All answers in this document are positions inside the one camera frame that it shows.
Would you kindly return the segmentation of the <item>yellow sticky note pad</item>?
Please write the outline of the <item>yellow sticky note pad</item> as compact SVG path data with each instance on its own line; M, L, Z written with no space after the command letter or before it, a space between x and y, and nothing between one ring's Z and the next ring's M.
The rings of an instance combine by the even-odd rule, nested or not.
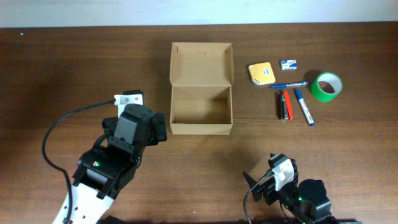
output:
M248 66L253 84L268 85L275 82L275 75L269 62L256 63Z

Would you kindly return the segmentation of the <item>green tape roll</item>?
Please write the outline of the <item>green tape roll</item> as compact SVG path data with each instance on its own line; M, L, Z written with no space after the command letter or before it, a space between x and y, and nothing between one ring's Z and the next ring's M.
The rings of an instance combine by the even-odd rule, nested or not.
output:
M318 101L329 102L340 94L343 89L341 78L335 73L323 72L311 85L311 93Z

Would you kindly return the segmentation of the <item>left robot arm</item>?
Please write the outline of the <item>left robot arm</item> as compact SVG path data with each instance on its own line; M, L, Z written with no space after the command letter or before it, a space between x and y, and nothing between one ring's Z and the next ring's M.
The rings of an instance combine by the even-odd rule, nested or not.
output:
M102 128L103 135L78 160L55 223L97 223L134 178L144 149L167 139L164 114L139 104L105 118Z

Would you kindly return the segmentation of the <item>brown cardboard box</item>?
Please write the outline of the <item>brown cardboard box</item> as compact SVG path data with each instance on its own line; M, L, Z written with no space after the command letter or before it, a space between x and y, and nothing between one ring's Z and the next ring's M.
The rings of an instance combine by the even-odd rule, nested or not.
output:
M170 129L179 135L229 135L233 127L233 46L173 42Z

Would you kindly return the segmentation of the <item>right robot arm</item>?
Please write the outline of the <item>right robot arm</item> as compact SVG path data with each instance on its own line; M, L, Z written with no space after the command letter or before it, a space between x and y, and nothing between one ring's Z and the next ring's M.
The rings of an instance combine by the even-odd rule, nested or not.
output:
M248 173L243 176L249 190L243 200L243 210L249 223L252 222L247 209L250 195L257 202L264 199L272 205L279 202L282 210L288 210L294 217L287 217L283 223L299 224L339 224L357 223L357 220L339 220L331 213L331 201L326 195L322 180L305 179L299 182L298 167L294 159L285 154L270 154L270 169L259 179L254 180Z

